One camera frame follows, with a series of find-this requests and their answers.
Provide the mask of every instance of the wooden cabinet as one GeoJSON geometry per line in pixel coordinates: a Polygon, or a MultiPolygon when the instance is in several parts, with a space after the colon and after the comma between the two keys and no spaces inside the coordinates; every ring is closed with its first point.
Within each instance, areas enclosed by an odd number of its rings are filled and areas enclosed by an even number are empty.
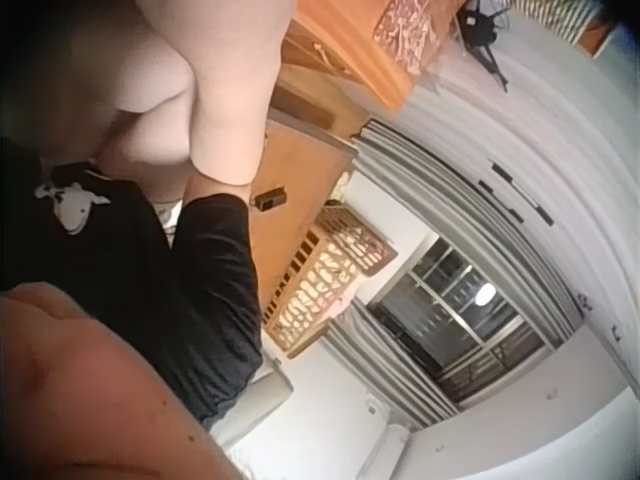
{"type": "Polygon", "coordinates": [[[298,0],[283,63],[348,78],[399,110],[413,78],[373,40],[389,0],[298,0]]]}
{"type": "Polygon", "coordinates": [[[284,188],[287,201],[266,212],[251,210],[251,247],[262,305],[270,300],[355,154],[343,142],[281,112],[272,110],[269,118],[267,147],[253,196],[284,188]]]}

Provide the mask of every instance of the person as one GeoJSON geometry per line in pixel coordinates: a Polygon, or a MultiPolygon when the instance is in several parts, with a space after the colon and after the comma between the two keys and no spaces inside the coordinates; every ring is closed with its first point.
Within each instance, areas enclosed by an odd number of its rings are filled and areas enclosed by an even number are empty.
{"type": "MultiPolygon", "coordinates": [[[[125,48],[112,77],[94,75],[117,86],[106,95],[113,107],[137,113],[124,134],[100,148],[91,142],[93,161],[47,175],[36,152],[2,138],[3,443],[11,439],[18,463],[52,478],[58,471],[60,478],[153,478],[156,461],[172,472],[160,478],[204,478],[207,469],[207,478],[218,470],[234,478],[228,466],[211,466],[220,454],[206,429],[262,361],[248,202],[294,3],[136,6],[145,20],[142,43],[152,38],[151,47],[138,57],[125,48]],[[180,65],[180,82],[171,80],[177,70],[167,78],[145,69],[166,61],[180,65]],[[188,101],[166,128],[176,99],[188,101]],[[162,144],[163,134],[173,140],[157,149],[153,140],[162,144]],[[131,145],[144,145],[138,151],[148,165],[172,149],[170,162],[188,159],[173,188],[183,209],[172,246],[138,184],[142,177],[135,182],[139,159],[127,158],[131,145]],[[173,431],[193,432],[197,424],[205,428],[187,435],[189,448],[175,447],[184,438],[173,431]]],[[[99,63],[100,51],[93,53],[99,63]]],[[[85,117],[71,117],[83,131],[85,117]]],[[[65,142],[78,138],[74,128],[61,132],[65,142]]]]}

